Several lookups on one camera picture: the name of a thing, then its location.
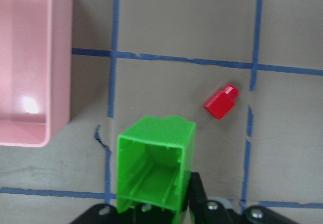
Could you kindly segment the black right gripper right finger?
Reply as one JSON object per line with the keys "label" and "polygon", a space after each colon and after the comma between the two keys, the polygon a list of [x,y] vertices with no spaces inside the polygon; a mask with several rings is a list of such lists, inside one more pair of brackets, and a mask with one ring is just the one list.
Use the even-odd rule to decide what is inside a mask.
{"label": "black right gripper right finger", "polygon": [[207,198],[198,172],[192,172],[190,176],[188,204],[193,223],[234,223],[221,202]]}

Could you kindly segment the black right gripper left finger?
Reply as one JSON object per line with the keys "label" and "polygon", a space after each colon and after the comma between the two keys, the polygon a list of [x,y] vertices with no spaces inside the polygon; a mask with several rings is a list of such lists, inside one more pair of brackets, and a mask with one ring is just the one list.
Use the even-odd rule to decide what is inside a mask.
{"label": "black right gripper left finger", "polygon": [[135,223],[132,209],[118,213],[110,204],[96,204],[80,214],[70,223],[72,224],[103,224],[103,223]]}

